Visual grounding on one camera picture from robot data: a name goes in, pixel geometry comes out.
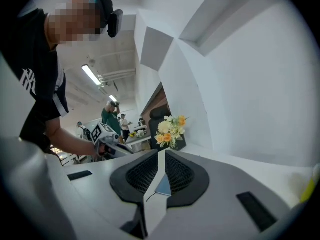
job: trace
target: black chair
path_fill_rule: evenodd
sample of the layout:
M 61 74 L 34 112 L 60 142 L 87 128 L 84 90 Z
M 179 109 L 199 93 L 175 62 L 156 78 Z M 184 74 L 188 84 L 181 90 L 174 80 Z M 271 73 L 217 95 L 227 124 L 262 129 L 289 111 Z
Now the black chair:
M 165 120 L 164 117 L 166 116 L 171 116 L 167 105 L 157 107 L 150 112 L 151 120 L 149 121 L 149 129 L 151 133 L 151 149 L 153 150 L 161 151 L 169 147 L 168 145 L 160 147 L 159 145 L 157 145 L 157 141 L 155 139 L 155 137 L 157 136 L 158 125 Z

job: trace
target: flower bouquet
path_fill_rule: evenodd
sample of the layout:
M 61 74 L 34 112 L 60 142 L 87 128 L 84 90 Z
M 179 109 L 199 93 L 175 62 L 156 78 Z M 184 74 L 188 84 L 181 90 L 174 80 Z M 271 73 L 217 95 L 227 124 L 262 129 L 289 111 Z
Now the flower bouquet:
M 141 138 L 146 135 L 145 130 L 138 130 L 138 132 L 135 134 L 137 138 Z
M 155 136 L 160 148 L 163 148 L 167 144 L 173 149 L 177 141 L 183 141 L 181 135 L 185 133 L 184 126 L 186 125 L 186 120 L 187 118 L 184 115 L 164 117 L 164 121 L 158 125 L 158 132 Z

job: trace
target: orange flower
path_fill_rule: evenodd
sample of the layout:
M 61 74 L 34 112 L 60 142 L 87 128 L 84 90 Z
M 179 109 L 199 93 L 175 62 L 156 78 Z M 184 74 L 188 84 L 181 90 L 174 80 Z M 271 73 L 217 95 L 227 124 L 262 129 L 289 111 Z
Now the orange flower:
M 158 143 L 164 142 L 164 136 L 163 136 L 163 135 L 157 135 L 157 136 L 155 137 L 155 139 L 156 139 L 156 141 L 157 141 Z
M 184 115 L 179 115 L 178 116 L 178 120 L 179 120 L 179 125 L 180 126 L 185 126 L 186 125 L 186 118 Z
M 170 134 L 170 133 L 166 133 L 166 134 L 164 135 L 164 141 L 165 141 L 165 142 L 171 141 L 171 134 Z

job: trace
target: cable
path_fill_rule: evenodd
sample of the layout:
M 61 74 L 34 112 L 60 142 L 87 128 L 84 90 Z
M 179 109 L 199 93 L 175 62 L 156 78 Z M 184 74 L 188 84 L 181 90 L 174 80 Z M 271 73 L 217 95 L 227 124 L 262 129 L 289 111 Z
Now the cable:
M 152 196 L 154 196 L 156 193 L 157 193 L 157 192 L 154 192 L 154 194 L 150 195 L 149 198 L 148 198 L 145 202 L 148 202 L 148 200 L 149 200 Z

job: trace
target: brown wooden panel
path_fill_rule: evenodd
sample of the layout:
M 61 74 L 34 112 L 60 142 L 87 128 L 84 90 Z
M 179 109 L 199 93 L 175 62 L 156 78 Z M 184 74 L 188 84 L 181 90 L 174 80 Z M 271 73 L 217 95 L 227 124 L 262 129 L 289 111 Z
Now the brown wooden panel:
M 149 130 L 149 121 L 151 119 L 150 112 L 153 109 L 159 108 L 163 105 L 168 105 L 168 101 L 167 101 L 165 90 L 162 88 L 142 114 L 142 117 L 145 120 L 145 124 L 148 126 L 148 129 L 147 129 L 148 133 L 150 133 L 150 130 Z

